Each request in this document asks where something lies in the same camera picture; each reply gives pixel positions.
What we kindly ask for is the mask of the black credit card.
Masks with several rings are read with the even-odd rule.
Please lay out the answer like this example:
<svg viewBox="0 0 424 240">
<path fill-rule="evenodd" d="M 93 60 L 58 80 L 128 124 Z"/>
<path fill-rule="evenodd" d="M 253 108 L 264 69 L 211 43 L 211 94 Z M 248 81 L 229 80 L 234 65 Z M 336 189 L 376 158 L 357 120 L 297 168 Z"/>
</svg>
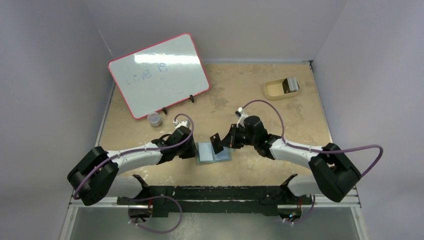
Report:
<svg viewBox="0 0 424 240">
<path fill-rule="evenodd" d="M 221 138 L 219 136 L 219 133 L 215 133 L 213 136 L 210 137 L 210 143 L 215 155 L 224 150 L 224 147 L 221 145 Z"/>
</svg>

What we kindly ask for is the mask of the teal leather card holder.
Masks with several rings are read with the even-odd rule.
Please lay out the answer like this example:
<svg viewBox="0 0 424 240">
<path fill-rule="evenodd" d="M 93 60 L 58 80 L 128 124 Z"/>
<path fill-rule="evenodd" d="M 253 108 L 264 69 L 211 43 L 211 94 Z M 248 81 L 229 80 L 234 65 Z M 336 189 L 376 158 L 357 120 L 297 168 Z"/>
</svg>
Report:
<svg viewBox="0 0 424 240">
<path fill-rule="evenodd" d="M 215 153 L 210 142 L 196 142 L 195 147 L 197 149 L 196 163 L 198 165 L 221 163 L 232 160 L 233 150 L 230 148 L 224 147 L 222 151 Z"/>
</svg>

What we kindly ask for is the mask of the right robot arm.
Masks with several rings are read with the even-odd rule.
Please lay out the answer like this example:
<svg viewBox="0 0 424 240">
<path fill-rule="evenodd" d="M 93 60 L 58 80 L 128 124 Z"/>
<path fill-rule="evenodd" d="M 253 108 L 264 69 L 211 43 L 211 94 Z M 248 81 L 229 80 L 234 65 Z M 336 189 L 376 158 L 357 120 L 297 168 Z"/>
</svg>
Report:
<svg viewBox="0 0 424 240">
<path fill-rule="evenodd" d="M 298 148 L 281 136 L 268 133 L 258 116 L 248 116 L 243 124 L 232 124 L 220 146 L 241 149 L 252 146 L 271 160 L 283 160 L 310 169 L 310 175 L 293 174 L 281 184 L 280 196 L 288 204 L 301 196 L 322 194 L 339 203 L 361 179 L 361 173 L 334 143 L 317 149 L 300 144 Z"/>
</svg>

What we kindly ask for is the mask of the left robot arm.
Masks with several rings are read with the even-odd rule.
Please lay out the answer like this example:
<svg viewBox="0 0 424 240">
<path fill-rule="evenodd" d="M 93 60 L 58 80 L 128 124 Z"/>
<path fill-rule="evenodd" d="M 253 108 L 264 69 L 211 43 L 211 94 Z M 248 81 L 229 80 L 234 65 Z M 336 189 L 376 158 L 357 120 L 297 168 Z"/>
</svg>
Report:
<svg viewBox="0 0 424 240">
<path fill-rule="evenodd" d="M 73 187 L 73 199 L 91 206 L 102 200 L 116 177 L 145 166 L 160 165 L 196 155 L 194 131 L 178 126 L 172 134 L 154 139 L 145 145 L 125 150 L 106 151 L 93 147 L 68 173 L 66 179 Z"/>
</svg>

